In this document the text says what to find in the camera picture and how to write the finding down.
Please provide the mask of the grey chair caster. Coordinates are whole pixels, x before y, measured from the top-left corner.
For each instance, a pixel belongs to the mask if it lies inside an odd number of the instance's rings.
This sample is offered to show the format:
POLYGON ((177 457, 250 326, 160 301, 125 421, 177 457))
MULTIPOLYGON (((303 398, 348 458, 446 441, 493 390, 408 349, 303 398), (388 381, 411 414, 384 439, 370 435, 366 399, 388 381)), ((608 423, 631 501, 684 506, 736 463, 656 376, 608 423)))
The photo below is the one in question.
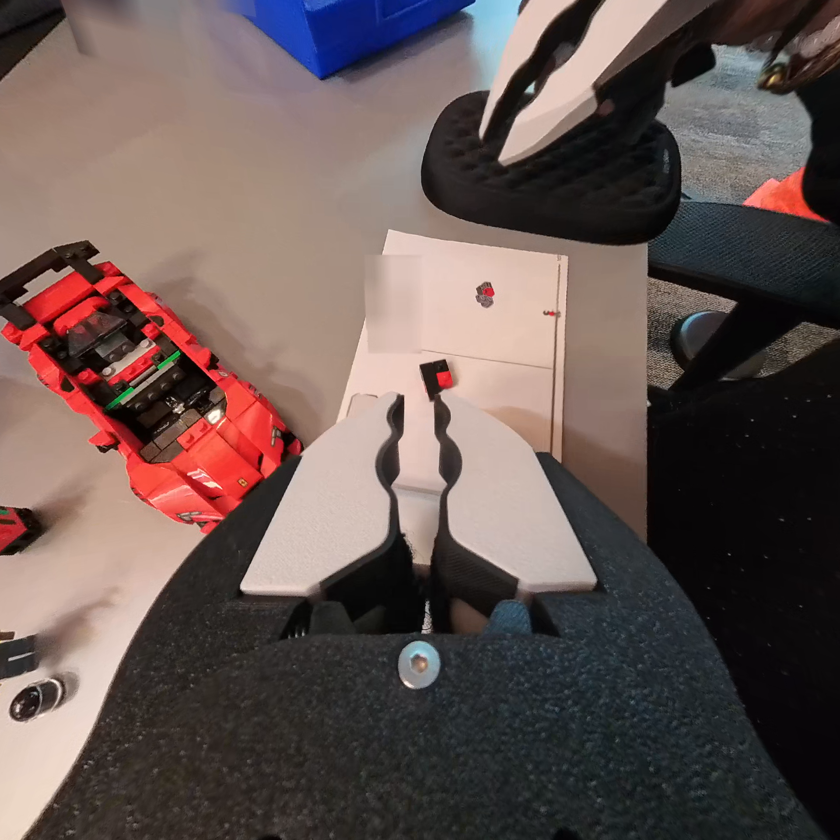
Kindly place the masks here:
MULTIPOLYGON (((698 311, 678 320, 669 334, 669 347, 679 367, 685 371, 713 333, 725 322, 724 311, 698 311)), ((723 382, 737 382, 758 377, 769 360, 762 350, 722 377, 723 382)))

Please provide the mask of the black office chair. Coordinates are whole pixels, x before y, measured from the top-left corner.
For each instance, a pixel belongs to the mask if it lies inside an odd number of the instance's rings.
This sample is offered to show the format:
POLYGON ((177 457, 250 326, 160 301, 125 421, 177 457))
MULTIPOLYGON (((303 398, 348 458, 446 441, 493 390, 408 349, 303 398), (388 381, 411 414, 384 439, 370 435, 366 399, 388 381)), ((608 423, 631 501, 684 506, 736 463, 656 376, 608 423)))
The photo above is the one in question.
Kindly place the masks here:
POLYGON ((650 242, 648 274, 735 303, 692 356, 677 349, 689 320, 672 329, 672 392, 721 381, 803 323, 839 328, 839 231, 826 222, 686 199, 650 242))

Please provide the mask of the person's right hand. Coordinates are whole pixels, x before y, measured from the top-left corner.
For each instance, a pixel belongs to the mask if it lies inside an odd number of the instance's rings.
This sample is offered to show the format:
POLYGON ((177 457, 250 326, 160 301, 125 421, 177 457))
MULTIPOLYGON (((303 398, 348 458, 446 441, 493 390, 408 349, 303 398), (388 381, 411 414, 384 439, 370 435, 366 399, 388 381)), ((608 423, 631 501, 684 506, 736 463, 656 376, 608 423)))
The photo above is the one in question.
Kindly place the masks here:
POLYGON ((802 27, 809 35, 839 15, 839 2, 723 1, 716 6, 707 38, 716 46, 749 46, 782 34, 805 11, 812 12, 802 27))

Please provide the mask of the white lego instruction booklet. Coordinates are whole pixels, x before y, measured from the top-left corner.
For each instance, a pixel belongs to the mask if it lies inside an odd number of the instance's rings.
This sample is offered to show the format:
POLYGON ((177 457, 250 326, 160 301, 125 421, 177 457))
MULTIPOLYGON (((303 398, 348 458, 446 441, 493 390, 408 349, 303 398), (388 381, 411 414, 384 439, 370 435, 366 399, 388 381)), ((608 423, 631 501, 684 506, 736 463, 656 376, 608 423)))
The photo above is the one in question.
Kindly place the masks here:
POLYGON ((534 450, 562 459, 565 308, 569 259, 512 248, 462 243, 389 230, 382 257, 398 292, 374 321, 369 349, 364 323, 338 421, 372 397, 404 396, 401 472, 395 487, 438 494, 439 448, 434 404, 420 367, 445 361, 462 397, 496 417, 534 450))

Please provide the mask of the red lego sports car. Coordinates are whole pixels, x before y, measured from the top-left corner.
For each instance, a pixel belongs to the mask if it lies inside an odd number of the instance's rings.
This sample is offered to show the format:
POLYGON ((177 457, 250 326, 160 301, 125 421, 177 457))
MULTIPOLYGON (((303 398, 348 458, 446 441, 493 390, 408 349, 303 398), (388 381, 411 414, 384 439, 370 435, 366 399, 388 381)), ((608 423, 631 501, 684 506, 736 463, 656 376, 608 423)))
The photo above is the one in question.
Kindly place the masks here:
POLYGON ((2 335, 39 382, 117 451, 129 485, 209 533, 303 444, 254 385, 224 367, 157 295, 87 240, 1 279, 2 335))

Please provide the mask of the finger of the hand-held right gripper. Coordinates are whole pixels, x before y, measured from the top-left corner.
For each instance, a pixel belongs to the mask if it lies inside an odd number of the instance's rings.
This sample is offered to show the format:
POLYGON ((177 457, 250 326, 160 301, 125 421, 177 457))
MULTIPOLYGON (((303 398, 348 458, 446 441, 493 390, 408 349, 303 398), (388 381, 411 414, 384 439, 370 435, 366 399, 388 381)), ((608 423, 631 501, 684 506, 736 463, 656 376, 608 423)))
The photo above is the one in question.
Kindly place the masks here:
POLYGON ((570 57, 531 85, 515 110, 499 152, 501 165, 514 165, 543 151, 593 117, 602 91, 624 70, 680 34, 712 2, 594 2, 594 14, 570 57))
POLYGON ((557 69, 562 53, 571 56, 594 14, 593 1, 522 2, 504 48, 480 123, 480 138, 497 133, 515 112, 526 90, 557 69))

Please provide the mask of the blue plastic bin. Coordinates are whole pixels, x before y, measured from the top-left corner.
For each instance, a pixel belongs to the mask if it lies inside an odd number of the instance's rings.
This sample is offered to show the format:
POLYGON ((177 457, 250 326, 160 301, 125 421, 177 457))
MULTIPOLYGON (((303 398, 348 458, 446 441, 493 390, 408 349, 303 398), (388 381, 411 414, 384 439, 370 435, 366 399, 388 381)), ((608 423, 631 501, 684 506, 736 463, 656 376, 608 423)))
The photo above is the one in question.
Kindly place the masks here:
POLYGON ((319 79, 400 44, 472 1, 252 1, 238 13, 319 79))

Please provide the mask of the small black red lego piece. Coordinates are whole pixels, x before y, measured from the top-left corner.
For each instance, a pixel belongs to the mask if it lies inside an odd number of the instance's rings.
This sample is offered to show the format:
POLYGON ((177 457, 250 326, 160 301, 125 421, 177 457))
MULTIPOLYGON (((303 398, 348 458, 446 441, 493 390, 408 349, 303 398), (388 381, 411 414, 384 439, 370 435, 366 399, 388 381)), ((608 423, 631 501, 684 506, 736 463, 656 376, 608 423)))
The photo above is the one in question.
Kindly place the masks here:
POLYGON ((418 367, 429 402, 432 403, 441 392, 455 386, 454 375, 446 359, 426 361, 418 367))

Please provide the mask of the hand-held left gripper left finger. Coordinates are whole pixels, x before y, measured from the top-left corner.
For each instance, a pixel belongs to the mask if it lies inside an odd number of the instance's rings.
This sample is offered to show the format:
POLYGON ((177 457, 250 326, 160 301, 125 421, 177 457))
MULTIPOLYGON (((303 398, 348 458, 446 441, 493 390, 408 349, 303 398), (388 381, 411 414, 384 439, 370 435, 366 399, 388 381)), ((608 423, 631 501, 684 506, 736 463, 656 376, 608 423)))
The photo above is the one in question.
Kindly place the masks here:
POLYGON ((243 595, 312 596, 387 551, 400 535, 404 396, 375 397, 302 454, 240 583, 243 595))

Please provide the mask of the red black lego side assembly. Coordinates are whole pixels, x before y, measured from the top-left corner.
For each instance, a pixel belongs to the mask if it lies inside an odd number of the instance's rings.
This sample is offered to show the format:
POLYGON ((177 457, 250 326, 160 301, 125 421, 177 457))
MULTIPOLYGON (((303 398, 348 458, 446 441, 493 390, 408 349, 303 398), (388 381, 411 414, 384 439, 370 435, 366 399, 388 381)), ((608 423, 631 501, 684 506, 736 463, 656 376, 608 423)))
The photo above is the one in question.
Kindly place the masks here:
POLYGON ((27 549, 43 533, 35 513, 22 507, 1 507, 1 555, 9 556, 27 549))

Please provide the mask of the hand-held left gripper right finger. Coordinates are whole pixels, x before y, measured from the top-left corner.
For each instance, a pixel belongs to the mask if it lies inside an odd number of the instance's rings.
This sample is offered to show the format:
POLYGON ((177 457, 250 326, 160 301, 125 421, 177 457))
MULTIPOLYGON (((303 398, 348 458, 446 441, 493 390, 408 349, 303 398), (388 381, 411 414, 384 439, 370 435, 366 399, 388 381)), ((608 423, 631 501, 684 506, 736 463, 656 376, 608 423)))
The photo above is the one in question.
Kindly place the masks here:
POLYGON ((444 481, 433 570, 459 600, 590 592, 597 579, 537 454, 465 399, 435 400, 444 481))

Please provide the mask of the black lego wheel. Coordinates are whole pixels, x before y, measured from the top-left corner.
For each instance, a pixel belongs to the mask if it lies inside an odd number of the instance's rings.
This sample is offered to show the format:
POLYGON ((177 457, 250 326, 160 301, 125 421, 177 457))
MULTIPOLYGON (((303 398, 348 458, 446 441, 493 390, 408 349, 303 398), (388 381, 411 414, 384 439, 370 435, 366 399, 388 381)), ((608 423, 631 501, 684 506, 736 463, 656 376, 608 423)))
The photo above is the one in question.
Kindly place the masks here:
POLYGON ((67 698, 67 683, 60 676, 41 679, 22 688, 11 700, 12 721, 26 723, 59 708, 67 698))

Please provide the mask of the brown wristwatch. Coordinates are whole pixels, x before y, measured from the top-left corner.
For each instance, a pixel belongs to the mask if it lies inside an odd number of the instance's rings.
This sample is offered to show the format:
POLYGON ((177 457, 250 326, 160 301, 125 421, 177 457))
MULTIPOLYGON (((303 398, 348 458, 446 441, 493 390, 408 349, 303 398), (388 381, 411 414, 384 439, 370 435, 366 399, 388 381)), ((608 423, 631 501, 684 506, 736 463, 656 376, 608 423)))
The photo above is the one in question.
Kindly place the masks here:
POLYGON ((783 96, 838 69, 838 65, 839 23, 836 17, 822 30, 795 36, 781 50, 771 54, 755 87, 783 96))

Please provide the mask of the red cloth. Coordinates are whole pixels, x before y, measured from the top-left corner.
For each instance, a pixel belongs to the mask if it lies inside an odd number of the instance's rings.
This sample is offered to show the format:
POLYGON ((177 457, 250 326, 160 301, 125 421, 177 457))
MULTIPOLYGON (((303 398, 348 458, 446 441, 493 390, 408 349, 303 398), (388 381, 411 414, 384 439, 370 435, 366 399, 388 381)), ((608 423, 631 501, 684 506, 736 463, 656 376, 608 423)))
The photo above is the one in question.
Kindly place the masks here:
POLYGON ((804 173, 805 168, 802 167, 781 181, 774 178, 769 179, 756 189, 742 205, 827 224, 827 220, 814 213, 804 199, 802 192, 804 173))

